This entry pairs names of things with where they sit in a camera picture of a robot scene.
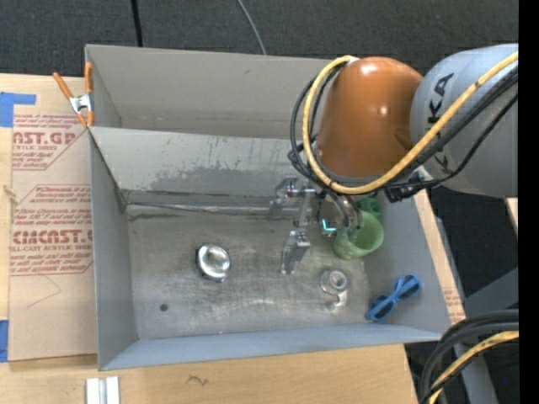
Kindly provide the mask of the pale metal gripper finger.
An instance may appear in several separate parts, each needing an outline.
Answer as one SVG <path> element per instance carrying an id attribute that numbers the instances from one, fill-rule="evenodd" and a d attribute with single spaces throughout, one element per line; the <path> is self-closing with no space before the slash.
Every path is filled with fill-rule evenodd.
<path id="1" fill-rule="evenodd" d="M 300 189 L 297 176 L 285 176 L 275 187 L 275 195 L 269 202 L 269 216 L 296 216 L 299 213 Z"/>
<path id="2" fill-rule="evenodd" d="M 311 246 L 304 231 L 290 231 L 280 254 L 280 272 L 294 274 L 296 263 L 301 262 Z"/>

